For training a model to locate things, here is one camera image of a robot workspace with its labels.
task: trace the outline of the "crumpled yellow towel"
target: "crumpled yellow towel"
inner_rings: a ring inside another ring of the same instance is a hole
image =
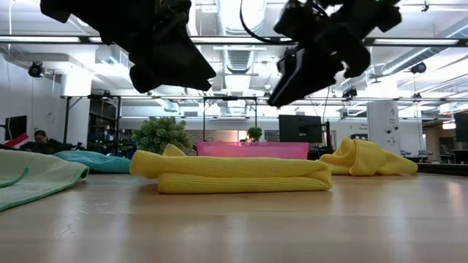
[[[320,161],[185,156],[174,145],[162,156],[137,151],[130,173],[159,178],[158,191],[167,194],[319,191],[332,186],[330,170]]]
[[[344,138],[334,154],[325,154],[320,161],[330,167],[332,175],[395,175],[418,171],[416,163],[383,150],[373,142],[348,138]]]
[[[137,151],[130,173],[159,178],[160,193],[212,194],[328,190],[332,174],[390,175],[417,169],[415,163],[373,142],[345,139],[333,155],[320,161],[186,156],[168,145],[162,155]]]

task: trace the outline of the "table surface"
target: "table surface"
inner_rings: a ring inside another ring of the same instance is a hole
[[[334,177],[331,191],[159,195],[90,175],[0,213],[8,263],[467,262],[468,178]]]

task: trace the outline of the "pink container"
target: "pink container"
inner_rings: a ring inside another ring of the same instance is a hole
[[[199,156],[307,159],[307,142],[199,142]]]

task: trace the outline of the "white column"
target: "white column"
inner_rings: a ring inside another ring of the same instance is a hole
[[[82,70],[62,75],[62,96],[88,96],[91,94],[92,74]],[[75,145],[77,142],[86,144],[88,141],[88,120],[89,120],[89,99],[71,99],[68,117],[68,132],[67,143]],[[60,118],[61,132],[57,136],[58,140],[63,141],[65,110],[67,108],[67,100],[62,99]]]
[[[398,102],[369,102],[367,125],[369,141],[401,155]]]

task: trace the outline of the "green towel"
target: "green towel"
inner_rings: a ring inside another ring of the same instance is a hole
[[[0,211],[69,188],[88,172],[85,165],[55,156],[0,150]]]

